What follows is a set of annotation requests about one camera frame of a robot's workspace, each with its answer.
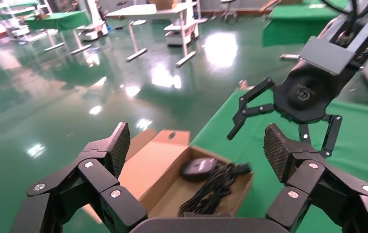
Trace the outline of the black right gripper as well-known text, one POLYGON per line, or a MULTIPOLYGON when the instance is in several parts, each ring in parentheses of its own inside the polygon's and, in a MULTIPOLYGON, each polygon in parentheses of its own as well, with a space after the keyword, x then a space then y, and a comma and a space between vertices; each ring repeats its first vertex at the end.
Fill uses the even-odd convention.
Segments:
POLYGON ((340 115, 326 114, 326 108, 357 71, 358 67, 350 63, 340 74, 333 75, 308 62, 299 61, 286 79, 274 88, 274 104, 247 107, 259 95, 273 89, 273 80, 266 78, 239 98, 239 109, 232 117, 234 127, 228 133, 227 139, 232 140, 235 137, 248 117, 271 113, 276 109, 286 119, 299 124, 300 141, 310 145, 312 143, 308 123, 327 122, 328 128, 319 154, 323 158, 331 157, 343 118, 340 115))

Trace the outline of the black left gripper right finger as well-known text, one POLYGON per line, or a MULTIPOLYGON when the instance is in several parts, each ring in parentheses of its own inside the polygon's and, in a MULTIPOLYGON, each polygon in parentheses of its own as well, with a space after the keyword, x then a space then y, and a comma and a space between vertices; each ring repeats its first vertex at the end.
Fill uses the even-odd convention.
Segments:
POLYGON ((266 128, 263 148, 284 185, 266 218, 293 233, 309 207, 316 206, 344 233, 368 233, 368 182, 335 168, 310 144, 287 138, 275 124, 266 128))

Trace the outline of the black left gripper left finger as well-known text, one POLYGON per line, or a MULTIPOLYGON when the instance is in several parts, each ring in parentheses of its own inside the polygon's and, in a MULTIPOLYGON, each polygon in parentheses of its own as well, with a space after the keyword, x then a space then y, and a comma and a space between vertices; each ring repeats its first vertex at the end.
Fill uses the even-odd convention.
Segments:
POLYGON ((61 233, 85 205, 112 233, 128 233, 147 220, 147 210, 119 181, 129 147, 124 122, 111 136, 89 142, 73 162, 27 189, 11 232, 61 233))

